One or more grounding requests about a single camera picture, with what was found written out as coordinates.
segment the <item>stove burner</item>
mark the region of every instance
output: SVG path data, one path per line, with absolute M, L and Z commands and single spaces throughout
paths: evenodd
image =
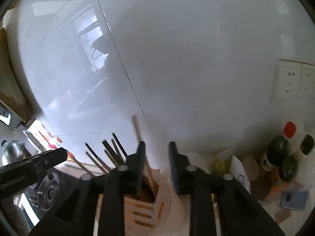
M 44 211 L 48 211 L 55 203 L 59 193 L 59 177 L 56 173 L 49 173 L 41 182 L 38 189 L 38 204 Z

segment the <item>stainless steel kettle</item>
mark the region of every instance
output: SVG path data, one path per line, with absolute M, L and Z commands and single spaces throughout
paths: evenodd
M 1 146 L 4 150 L 3 156 L 5 157 L 7 164 L 31 156 L 28 150 L 25 148 L 25 144 L 21 144 L 17 140 L 13 140 L 9 144 L 6 140 L 4 140 L 1 143 Z

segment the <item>blue smartphone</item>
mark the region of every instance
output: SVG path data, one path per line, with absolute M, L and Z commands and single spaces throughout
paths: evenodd
M 282 200 L 280 208 L 292 209 L 292 210 L 303 210 L 306 207 L 308 201 L 308 191 L 303 192 L 282 192 Z

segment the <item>white outlet plate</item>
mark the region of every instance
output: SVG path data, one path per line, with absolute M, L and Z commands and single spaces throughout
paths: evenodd
M 296 99 L 302 67 L 302 63 L 278 60 L 273 101 Z
M 297 98 L 310 98 L 314 95 L 313 81 L 315 77 L 315 70 L 312 69 L 315 69 L 315 67 L 303 64 L 302 77 Z

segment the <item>red bottle cap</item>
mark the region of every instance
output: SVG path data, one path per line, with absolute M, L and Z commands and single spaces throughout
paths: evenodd
M 293 122 L 291 122 L 291 121 L 288 121 L 287 124 L 284 127 L 284 135 L 287 138 L 291 138 L 291 137 L 294 136 L 295 132 L 296 132 L 295 124 Z

